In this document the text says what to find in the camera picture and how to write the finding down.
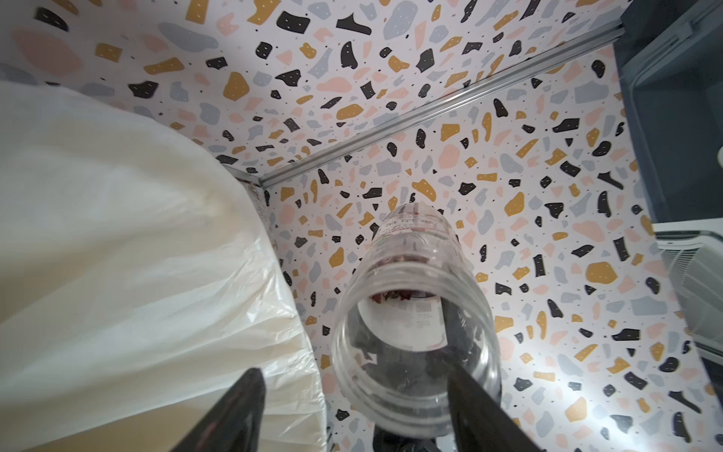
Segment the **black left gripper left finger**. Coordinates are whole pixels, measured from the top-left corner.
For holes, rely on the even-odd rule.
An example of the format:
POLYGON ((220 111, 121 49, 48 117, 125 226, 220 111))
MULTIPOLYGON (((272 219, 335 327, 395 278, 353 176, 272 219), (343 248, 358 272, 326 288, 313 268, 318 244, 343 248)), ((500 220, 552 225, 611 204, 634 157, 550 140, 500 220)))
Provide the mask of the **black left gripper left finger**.
POLYGON ((250 368, 172 452, 256 452, 265 410, 265 379, 250 368))

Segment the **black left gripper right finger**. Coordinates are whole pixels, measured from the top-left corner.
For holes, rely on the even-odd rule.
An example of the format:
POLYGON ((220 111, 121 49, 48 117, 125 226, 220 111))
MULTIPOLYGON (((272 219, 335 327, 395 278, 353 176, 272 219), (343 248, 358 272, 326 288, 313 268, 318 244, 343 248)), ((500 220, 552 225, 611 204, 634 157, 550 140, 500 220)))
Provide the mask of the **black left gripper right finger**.
POLYGON ((457 450, 540 452, 499 404, 460 365, 451 367, 447 393, 457 450))

